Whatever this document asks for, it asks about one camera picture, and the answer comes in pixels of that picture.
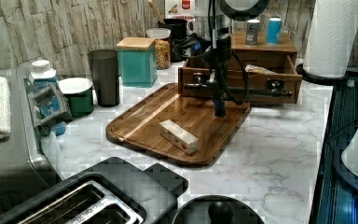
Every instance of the glass jar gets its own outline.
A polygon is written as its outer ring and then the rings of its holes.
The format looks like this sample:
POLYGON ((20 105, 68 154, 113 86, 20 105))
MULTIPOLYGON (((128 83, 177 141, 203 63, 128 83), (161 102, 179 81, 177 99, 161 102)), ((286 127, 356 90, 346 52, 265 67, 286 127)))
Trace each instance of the glass jar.
POLYGON ((156 39, 156 64, 157 69, 171 67, 171 30, 165 28, 153 28, 146 31, 148 37, 156 39))
POLYGON ((170 41, 168 39, 156 39, 156 63, 157 69, 171 67, 170 41))

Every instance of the green container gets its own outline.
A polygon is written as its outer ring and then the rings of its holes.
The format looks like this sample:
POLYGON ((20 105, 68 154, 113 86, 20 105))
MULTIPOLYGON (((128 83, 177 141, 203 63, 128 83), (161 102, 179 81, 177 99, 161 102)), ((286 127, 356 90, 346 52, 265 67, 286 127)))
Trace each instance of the green container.
POLYGON ((155 39, 126 37, 117 51, 123 86, 152 87, 157 79, 155 39))
POLYGON ((82 77, 67 78, 61 80, 59 85, 71 108, 72 117, 87 116, 94 110, 91 80, 82 77))

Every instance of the white lid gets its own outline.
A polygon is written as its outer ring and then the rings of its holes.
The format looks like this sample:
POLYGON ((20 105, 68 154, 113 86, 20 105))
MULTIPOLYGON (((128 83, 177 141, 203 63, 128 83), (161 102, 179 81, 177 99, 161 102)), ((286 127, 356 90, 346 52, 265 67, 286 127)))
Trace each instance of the white lid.
POLYGON ((34 79, 55 77, 56 70, 50 67, 47 60, 38 60, 32 63, 31 75, 34 79))
POLYGON ((271 18, 269 19, 270 21, 281 21, 282 19, 281 18, 271 18))
POLYGON ((63 94, 74 94, 92 87, 92 81, 83 77, 66 78, 58 82, 63 94))
POLYGON ((170 37, 171 30, 165 28, 152 28, 146 30, 147 37, 156 39, 165 39, 170 37))
POLYGON ((250 22, 250 23, 258 23, 260 22, 259 20, 248 20, 247 22, 250 22))

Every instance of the blue light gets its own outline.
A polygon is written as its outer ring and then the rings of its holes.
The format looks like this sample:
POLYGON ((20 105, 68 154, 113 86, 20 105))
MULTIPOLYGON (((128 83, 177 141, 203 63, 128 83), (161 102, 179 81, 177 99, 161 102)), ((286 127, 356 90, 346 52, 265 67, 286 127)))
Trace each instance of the blue light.
POLYGON ((196 45, 194 45, 194 51, 197 51, 198 49, 201 48, 201 44, 197 43, 196 45))

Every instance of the paper towel roll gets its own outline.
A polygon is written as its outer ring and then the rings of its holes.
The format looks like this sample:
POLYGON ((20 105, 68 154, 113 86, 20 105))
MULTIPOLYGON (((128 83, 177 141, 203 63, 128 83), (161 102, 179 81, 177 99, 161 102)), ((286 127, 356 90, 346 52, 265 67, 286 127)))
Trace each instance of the paper towel roll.
POLYGON ((304 70, 318 77, 343 77, 358 27, 358 0, 316 0, 304 70))

